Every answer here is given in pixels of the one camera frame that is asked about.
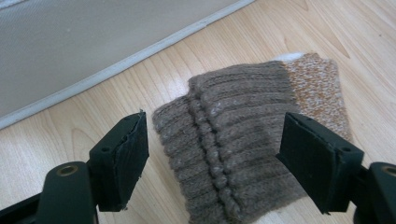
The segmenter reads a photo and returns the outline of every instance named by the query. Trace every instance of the ribbed knit texture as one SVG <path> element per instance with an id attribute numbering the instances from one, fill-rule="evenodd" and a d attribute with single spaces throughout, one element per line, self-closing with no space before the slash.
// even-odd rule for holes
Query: ribbed knit texture
<path id="1" fill-rule="evenodd" d="M 191 223 L 247 223 L 304 196 L 275 157 L 285 113 L 300 112 L 291 67 L 241 64 L 193 77 L 186 96 L 154 112 Z"/>

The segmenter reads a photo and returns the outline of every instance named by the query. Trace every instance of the black plastic part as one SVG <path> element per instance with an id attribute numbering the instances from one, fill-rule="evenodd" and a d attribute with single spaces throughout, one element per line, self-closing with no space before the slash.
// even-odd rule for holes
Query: black plastic part
<path id="1" fill-rule="evenodd" d="M 350 177 L 361 169 L 360 149 L 311 118 L 287 113 L 276 157 L 297 178 L 321 213 L 347 210 Z"/>
<path id="2" fill-rule="evenodd" d="M 1 224 L 33 224 L 37 212 L 40 194 L 15 203 L 0 211 Z"/>
<path id="3" fill-rule="evenodd" d="M 378 223 L 396 223 L 396 166 L 373 162 L 367 175 L 367 189 Z"/>
<path id="4" fill-rule="evenodd" d="M 87 164 L 73 161 L 49 171 L 41 192 L 36 223 L 93 224 L 97 222 Z"/>
<path id="5" fill-rule="evenodd" d="M 126 207 L 149 157 L 146 113 L 120 120 L 90 151 L 87 162 L 101 212 Z"/>

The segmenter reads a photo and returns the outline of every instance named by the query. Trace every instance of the knitted cuff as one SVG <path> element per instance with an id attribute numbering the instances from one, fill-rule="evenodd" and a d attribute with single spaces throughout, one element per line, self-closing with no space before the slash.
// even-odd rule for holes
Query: knitted cuff
<path id="1" fill-rule="evenodd" d="M 191 223 L 245 223 L 304 196 L 275 158 L 284 116 L 301 111 L 348 136 L 336 79 L 317 54 L 235 65 L 191 78 L 186 96 L 157 109 Z"/>

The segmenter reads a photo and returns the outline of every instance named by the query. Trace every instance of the wooden floor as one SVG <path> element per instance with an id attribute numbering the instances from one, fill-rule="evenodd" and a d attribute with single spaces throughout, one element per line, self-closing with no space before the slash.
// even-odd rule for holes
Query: wooden floor
<path id="1" fill-rule="evenodd" d="M 315 51 L 338 62 L 355 144 L 364 164 L 396 163 L 396 2 L 259 0 L 119 75 L 0 131 L 0 209 L 38 193 L 46 173 L 89 150 L 122 117 L 187 91 L 187 80 L 239 63 Z M 150 157 L 128 210 L 101 223 L 187 223 L 178 183 L 148 119 Z M 260 223 L 352 223 L 322 216 L 309 199 Z"/>

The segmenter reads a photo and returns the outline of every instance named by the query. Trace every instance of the wooden tabletop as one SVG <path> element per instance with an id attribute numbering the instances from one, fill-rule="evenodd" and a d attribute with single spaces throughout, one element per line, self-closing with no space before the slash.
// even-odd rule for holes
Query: wooden tabletop
<path id="1" fill-rule="evenodd" d="M 144 109 L 150 157 L 128 210 L 100 223 L 187 223 L 184 198 L 152 127 L 155 108 L 187 92 L 190 77 L 294 52 L 338 62 L 354 143 L 364 164 L 396 163 L 396 2 L 258 0 L 119 75 L 0 131 L 0 209 L 41 191 L 46 173 L 88 152 L 115 123 Z M 310 199 L 258 223 L 352 223 Z"/>

